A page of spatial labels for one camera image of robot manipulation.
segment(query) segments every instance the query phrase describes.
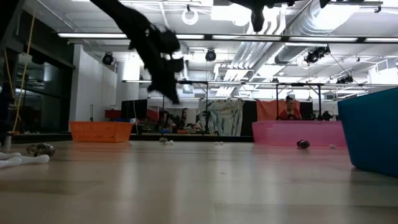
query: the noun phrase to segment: ceiling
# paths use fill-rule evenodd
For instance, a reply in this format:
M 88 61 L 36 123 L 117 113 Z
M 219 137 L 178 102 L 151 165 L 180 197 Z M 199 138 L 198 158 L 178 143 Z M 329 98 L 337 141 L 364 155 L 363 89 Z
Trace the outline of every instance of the ceiling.
M 389 4 L 386 7 L 382 6 L 382 11 L 378 14 L 374 13 L 376 6 L 361 6 L 358 12 L 355 12 L 345 23 L 335 29 L 331 35 L 383 35 L 389 37 L 398 35 L 396 29 L 398 27 L 398 2 L 397 4 L 390 0 L 385 0 L 385 2 Z M 159 5 L 131 4 L 129 6 L 141 11 L 154 24 L 164 26 L 166 20 L 169 27 L 178 34 L 245 34 L 248 31 L 249 24 L 240 27 L 231 21 L 211 20 L 213 1 L 205 0 L 202 3 L 202 6 L 192 6 L 193 9 L 201 11 L 198 13 L 198 22 L 192 26 L 182 21 L 182 12 L 186 8 L 184 5 L 165 4 L 165 18 L 162 16 Z M 287 8 L 286 21 L 294 19 L 294 15 L 299 13 L 306 3 L 308 1 L 296 2 L 294 7 Z M 110 17 L 90 2 L 32 0 L 27 1 L 24 8 L 30 13 L 33 13 L 35 9 L 37 18 L 58 32 L 121 32 Z M 118 60 L 125 60 L 129 56 L 129 52 L 124 50 L 128 43 L 126 40 L 90 40 L 84 41 L 83 44 L 87 51 L 96 54 L 113 51 Z M 241 47 L 240 42 L 223 41 L 184 41 L 182 45 L 195 52 L 196 55 L 202 53 L 203 57 L 206 49 L 216 49 L 218 56 L 226 58 L 226 61 L 234 59 Z M 369 67 L 383 61 L 386 57 L 398 55 L 398 45 L 392 44 L 331 44 L 330 49 L 334 58 L 325 57 L 308 69 L 302 66 L 303 55 L 301 55 L 291 63 L 295 66 L 287 66 L 280 71 L 282 73 L 276 73 L 275 76 L 282 74 L 281 77 L 286 80 L 290 79 L 292 82 L 303 82 L 309 77 L 311 80 L 320 82 L 329 79 L 332 75 L 342 73 L 343 67 L 353 71 L 357 82 L 366 82 Z M 190 70 L 212 71 L 215 64 L 206 63 L 203 60 L 190 61 Z

